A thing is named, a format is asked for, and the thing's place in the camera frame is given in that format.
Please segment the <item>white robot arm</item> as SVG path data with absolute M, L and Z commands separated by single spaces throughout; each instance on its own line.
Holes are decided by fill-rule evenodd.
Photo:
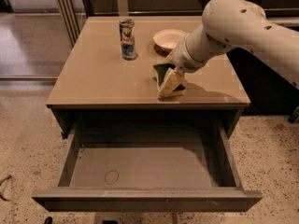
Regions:
M 293 86 L 299 83 L 299 33 L 269 21 L 263 9 L 246 0 L 210 0 L 202 23 L 179 40 L 168 55 L 168 69 L 158 93 L 171 97 L 215 56 L 242 48 L 267 64 Z

